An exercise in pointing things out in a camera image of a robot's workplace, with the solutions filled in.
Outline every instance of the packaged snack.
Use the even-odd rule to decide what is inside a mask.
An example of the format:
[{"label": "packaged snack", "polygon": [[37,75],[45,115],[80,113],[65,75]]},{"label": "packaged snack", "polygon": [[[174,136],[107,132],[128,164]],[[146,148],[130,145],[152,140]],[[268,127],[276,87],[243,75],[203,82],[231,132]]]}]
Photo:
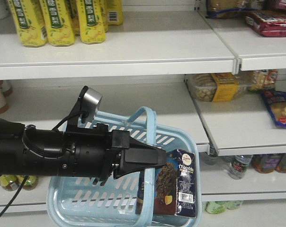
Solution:
[{"label": "packaged snack", "polygon": [[286,10],[286,0],[268,0],[268,3],[271,9]]},{"label": "packaged snack", "polygon": [[276,126],[286,128],[286,92],[262,90],[261,96]]},{"label": "packaged snack", "polygon": [[265,0],[206,0],[209,18],[234,18],[245,11],[263,9]]},{"label": "packaged snack", "polygon": [[251,83],[243,75],[231,73],[194,74],[187,80],[191,96],[206,102],[223,102],[239,98]]},{"label": "packaged snack", "polygon": [[65,0],[40,0],[48,41],[53,46],[70,46],[75,42],[71,16]]},{"label": "packaged snack", "polygon": [[246,12],[245,20],[260,35],[286,37],[286,13],[270,10]]},{"label": "packaged snack", "polygon": [[[182,149],[167,153],[167,164],[155,173],[153,213],[196,217],[195,154]],[[141,213],[143,203],[142,175],[136,213]]]},{"label": "packaged snack", "polygon": [[252,85],[247,89],[249,91],[274,90],[278,70],[254,70],[249,73]]},{"label": "packaged snack", "polygon": [[77,0],[80,22],[80,37],[85,44],[105,41],[106,35],[99,0]]},{"label": "packaged snack", "polygon": [[122,0],[105,0],[108,25],[121,25],[124,22]]},{"label": "packaged snack", "polygon": [[22,45],[44,46],[47,35],[39,0],[9,0],[9,7]]}]

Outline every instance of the food container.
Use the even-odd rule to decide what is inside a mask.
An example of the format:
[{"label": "food container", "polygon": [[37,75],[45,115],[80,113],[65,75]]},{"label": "food container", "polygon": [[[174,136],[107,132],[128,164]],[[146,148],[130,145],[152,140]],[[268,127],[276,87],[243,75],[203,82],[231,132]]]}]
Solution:
[{"label": "food container", "polygon": [[222,102],[239,98],[251,85],[252,83],[245,78],[245,74],[193,74],[187,80],[191,96],[205,102]]}]

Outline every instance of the light blue basket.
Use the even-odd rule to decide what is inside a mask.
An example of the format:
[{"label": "light blue basket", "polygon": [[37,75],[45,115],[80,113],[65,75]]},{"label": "light blue basket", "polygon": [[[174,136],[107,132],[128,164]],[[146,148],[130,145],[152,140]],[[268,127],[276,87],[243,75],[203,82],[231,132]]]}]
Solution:
[{"label": "light blue basket", "polygon": [[[146,121],[137,118],[146,112]],[[105,123],[113,129],[130,131],[141,142],[166,151],[176,148],[195,153],[196,218],[153,215],[154,168],[144,171],[144,202],[141,214],[135,213],[139,172],[125,175],[117,180],[108,179],[105,186],[94,186],[94,179],[82,177],[52,177],[48,195],[47,211],[51,219],[61,227],[196,227],[202,214],[198,150],[195,142],[184,131],[156,124],[156,113],[141,107],[127,118],[98,111],[92,125]]]}]

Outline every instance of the cookie package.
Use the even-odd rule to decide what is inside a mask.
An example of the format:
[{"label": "cookie package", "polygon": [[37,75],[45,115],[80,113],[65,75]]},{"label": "cookie package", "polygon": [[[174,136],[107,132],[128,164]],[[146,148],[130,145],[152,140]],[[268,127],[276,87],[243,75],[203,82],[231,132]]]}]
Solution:
[{"label": "cookie package", "polygon": [[276,126],[286,128],[286,92],[262,90],[261,96]]},{"label": "cookie package", "polygon": [[[166,157],[167,164],[155,172],[153,213],[195,218],[195,154],[176,149]],[[136,213],[141,213],[143,192],[143,177],[140,176]]]}]

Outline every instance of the store shelf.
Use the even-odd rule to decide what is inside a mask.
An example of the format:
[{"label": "store shelf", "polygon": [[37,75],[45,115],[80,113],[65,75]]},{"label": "store shelf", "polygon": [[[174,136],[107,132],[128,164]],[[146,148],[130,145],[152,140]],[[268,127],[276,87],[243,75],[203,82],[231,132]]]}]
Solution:
[{"label": "store shelf", "polygon": [[237,210],[203,212],[199,227],[286,227],[286,200],[244,201]]},{"label": "store shelf", "polygon": [[242,71],[286,69],[286,37],[263,37],[248,27],[243,18],[206,22],[239,59]]},{"label": "store shelf", "polygon": [[[130,116],[140,106],[148,106],[157,112],[159,124],[183,129],[195,140],[200,152],[208,151],[208,138],[183,82],[90,87],[103,95],[101,111]],[[81,89],[81,86],[16,87],[7,99],[10,109],[0,114],[0,118],[52,129],[69,114]]]},{"label": "store shelf", "polygon": [[[286,91],[286,81],[277,83]],[[278,128],[257,93],[230,102],[195,101],[201,120],[220,156],[286,153],[286,129]]]},{"label": "store shelf", "polygon": [[[23,212],[46,210],[46,196],[50,177],[40,177],[36,188],[30,191],[21,190],[13,204],[6,212]],[[14,196],[16,191],[8,192],[0,187],[0,212]]]},{"label": "store shelf", "polygon": [[195,11],[125,12],[101,44],[25,48],[0,20],[0,79],[226,72],[234,55]]},{"label": "store shelf", "polygon": [[261,174],[249,167],[244,177],[228,175],[229,163],[210,166],[200,160],[202,201],[286,199],[286,174]]}]

